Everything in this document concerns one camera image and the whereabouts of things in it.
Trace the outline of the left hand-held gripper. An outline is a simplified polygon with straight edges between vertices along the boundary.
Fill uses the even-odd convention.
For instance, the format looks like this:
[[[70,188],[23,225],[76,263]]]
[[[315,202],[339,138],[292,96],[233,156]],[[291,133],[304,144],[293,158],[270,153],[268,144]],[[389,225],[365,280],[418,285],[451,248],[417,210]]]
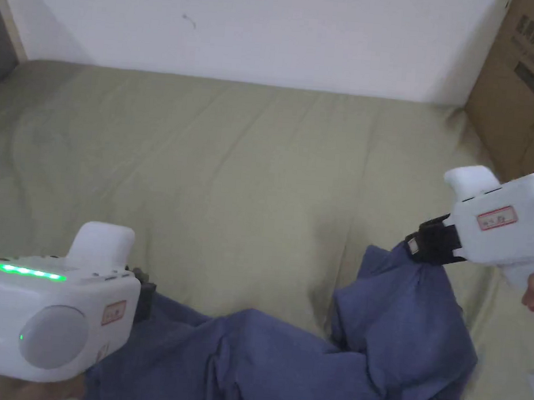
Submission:
[[[87,222],[63,256],[0,257],[0,375],[60,382],[121,349],[156,292],[132,229]]]

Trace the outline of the person's left hand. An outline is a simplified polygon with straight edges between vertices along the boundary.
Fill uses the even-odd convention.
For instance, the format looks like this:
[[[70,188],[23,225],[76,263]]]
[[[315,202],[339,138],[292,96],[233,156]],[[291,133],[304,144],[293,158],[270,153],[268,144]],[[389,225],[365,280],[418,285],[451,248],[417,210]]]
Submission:
[[[0,375],[0,400],[70,400],[81,399],[85,375],[50,383],[27,382]]]

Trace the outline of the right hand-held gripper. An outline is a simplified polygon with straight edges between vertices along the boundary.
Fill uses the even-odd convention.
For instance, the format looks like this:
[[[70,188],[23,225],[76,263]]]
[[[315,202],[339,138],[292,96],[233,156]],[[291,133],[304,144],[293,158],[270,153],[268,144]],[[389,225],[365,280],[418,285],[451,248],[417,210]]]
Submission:
[[[404,239],[410,259],[497,266],[509,284],[524,289],[534,274],[534,173],[503,184],[477,165],[451,169],[444,180],[455,204]]]

